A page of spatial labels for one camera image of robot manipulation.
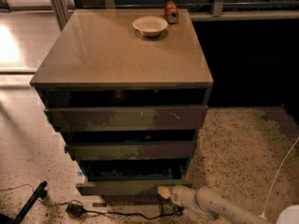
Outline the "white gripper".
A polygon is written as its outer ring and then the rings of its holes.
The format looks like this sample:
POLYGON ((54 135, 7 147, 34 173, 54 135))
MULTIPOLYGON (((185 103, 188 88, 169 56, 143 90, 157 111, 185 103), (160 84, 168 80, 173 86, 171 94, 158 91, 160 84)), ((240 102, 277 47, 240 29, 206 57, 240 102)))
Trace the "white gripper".
POLYGON ((196 199, 197 191, 184 186, 159 186, 158 194, 166 200, 171 200, 173 204, 178 206, 197 209, 198 203, 196 199))

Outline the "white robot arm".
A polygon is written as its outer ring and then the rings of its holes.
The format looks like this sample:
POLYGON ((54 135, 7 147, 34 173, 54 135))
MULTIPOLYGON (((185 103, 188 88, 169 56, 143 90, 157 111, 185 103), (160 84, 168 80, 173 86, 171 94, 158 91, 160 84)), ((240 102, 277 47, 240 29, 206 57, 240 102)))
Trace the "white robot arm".
POLYGON ((213 189, 207 187, 190 189, 184 186, 159 186, 158 194, 186 209, 192 217, 202 217, 208 221, 224 217, 231 224, 299 224, 297 205, 285 208, 279 214, 277 221, 272 223, 265 216, 253 214, 225 200, 213 189))

